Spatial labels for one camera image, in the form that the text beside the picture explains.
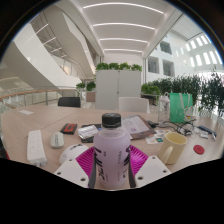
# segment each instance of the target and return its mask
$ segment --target railing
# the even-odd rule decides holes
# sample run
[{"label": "railing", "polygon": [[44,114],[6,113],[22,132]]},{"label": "railing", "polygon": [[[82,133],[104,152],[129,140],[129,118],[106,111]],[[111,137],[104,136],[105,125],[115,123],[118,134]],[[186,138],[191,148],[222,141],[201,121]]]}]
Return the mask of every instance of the railing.
[{"label": "railing", "polygon": [[32,104],[57,103],[61,96],[78,96],[75,87],[43,86],[36,88],[17,88],[0,91],[0,114],[22,106]]}]

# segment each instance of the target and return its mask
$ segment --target mouse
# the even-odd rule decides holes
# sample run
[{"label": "mouse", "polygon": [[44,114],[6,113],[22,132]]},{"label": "mouse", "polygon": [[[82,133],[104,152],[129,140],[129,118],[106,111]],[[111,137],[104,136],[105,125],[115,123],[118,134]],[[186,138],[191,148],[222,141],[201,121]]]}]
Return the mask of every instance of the mouse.
[{"label": "mouse", "polygon": [[64,136],[61,132],[55,132],[51,136],[51,147],[54,149],[59,149],[64,146]]},{"label": "mouse", "polygon": [[61,154],[59,162],[62,164],[67,159],[75,159],[83,152],[85,152],[87,149],[89,148],[83,144],[70,145]]}]

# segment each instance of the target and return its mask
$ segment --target desk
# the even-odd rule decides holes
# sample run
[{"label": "desk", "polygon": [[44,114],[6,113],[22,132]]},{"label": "desk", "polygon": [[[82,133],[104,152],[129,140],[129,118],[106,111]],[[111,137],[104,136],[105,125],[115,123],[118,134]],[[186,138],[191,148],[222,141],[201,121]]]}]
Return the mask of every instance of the desk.
[{"label": "desk", "polygon": [[[34,112],[31,115],[19,113],[20,110],[28,110]],[[95,110],[71,107],[49,107],[44,105],[30,105],[10,110],[1,115],[1,125],[3,132],[3,141],[9,158],[13,161],[29,164],[27,160],[27,137],[29,131],[41,130],[45,154],[47,157],[47,165],[40,167],[50,173],[54,173],[59,167],[59,158],[65,148],[72,144],[81,143],[78,131],[74,135],[64,135],[65,144],[61,149],[53,149],[50,146],[50,139],[54,132],[60,131],[65,123],[77,123],[78,128],[85,124],[101,123],[101,116],[104,113],[117,112],[121,116],[135,115],[136,112],[119,112],[109,110]],[[145,120],[156,122],[158,115],[150,113],[137,113]],[[188,143],[174,165],[167,165],[167,168],[173,173],[187,166],[219,159],[224,147],[224,127],[207,117],[195,117],[195,125],[204,125],[217,132],[216,141],[202,139],[199,136],[193,138],[188,136]],[[132,140],[131,144],[142,150],[148,156],[158,155],[161,144],[149,145],[145,139]],[[204,147],[205,153],[198,155],[194,152],[193,146],[200,144]],[[96,189],[103,189],[98,176],[96,177]],[[127,179],[123,189],[128,189],[129,180]]]}]

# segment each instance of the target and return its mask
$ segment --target pink object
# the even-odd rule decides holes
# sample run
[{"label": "pink object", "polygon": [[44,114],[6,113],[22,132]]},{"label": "pink object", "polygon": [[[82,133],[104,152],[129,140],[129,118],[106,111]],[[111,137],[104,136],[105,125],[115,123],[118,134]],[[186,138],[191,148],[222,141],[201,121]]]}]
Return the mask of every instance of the pink object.
[{"label": "pink object", "polygon": [[83,152],[81,155],[79,155],[76,158],[76,161],[90,178],[94,161],[94,146],[92,146],[91,148]]},{"label": "pink object", "polygon": [[130,167],[133,176],[135,176],[135,174],[140,170],[145,161],[148,159],[148,156],[133,145],[130,146],[130,150]]},{"label": "pink object", "polygon": [[[92,170],[93,170],[93,162],[94,162],[94,146],[83,152],[81,155],[79,155],[76,160],[79,163],[79,165],[82,167],[84,172],[88,175],[90,178]],[[148,156],[139,150],[138,148],[134,147],[133,145],[130,145],[130,167],[133,177],[138,173],[140,168],[143,166],[143,164],[148,159]]]}]

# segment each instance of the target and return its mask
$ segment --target water bottle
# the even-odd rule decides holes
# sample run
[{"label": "water bottle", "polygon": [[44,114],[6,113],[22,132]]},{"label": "water bottle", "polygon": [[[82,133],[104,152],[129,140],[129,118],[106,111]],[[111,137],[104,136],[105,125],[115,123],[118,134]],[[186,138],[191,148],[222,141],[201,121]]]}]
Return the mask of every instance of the water bottle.
[{"label": "water bottle", "polygon": [[121,189],[128,174],[130,136],[121,129],[121,115],[102,115],[102,130],[93,139],[99,179],[104,188]]}]

